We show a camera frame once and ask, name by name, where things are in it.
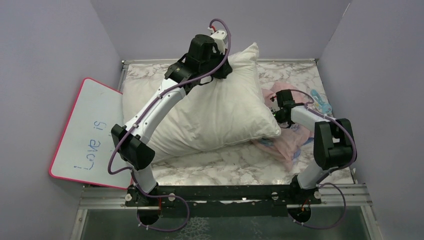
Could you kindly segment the white pillow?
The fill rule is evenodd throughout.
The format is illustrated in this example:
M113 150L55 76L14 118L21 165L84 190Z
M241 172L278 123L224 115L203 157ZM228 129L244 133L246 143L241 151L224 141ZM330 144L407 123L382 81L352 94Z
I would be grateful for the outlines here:
M258 57L256 43L230 55L227 78L205 78L179 101L150 138L154 161L278 137L281 128L262 95Z

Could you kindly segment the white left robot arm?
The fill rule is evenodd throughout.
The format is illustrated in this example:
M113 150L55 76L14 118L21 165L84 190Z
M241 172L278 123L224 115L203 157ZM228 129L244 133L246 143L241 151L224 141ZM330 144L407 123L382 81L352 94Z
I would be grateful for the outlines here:
M111 136L115 146L113 156L119 154L131 171L134 184L139 188L138 199L144 205L157 200L157 181L151 163L155 151L148 143L158 125L194 87L212 81L226 79L233 71L228 56L231 37L224 30L211 35L197 34L190 42L189 50L177 62L171 64L164 74L157 91L147 104L129 121L115 124Z

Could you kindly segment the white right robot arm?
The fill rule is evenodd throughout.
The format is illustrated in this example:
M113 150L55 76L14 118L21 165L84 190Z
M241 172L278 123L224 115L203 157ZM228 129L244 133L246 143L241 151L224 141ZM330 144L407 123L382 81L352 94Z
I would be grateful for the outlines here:
M279 124L288 128L294 124L311 131L313 136L314 162L296 175L288 190L289 199L300 204L309 196L308 190L315 189L331 173L350 167L357 159L351 122L346 118L333 118L310 106L315 102L310 95L307 102L296 102L295 89L284 89L269 97L271 111Z

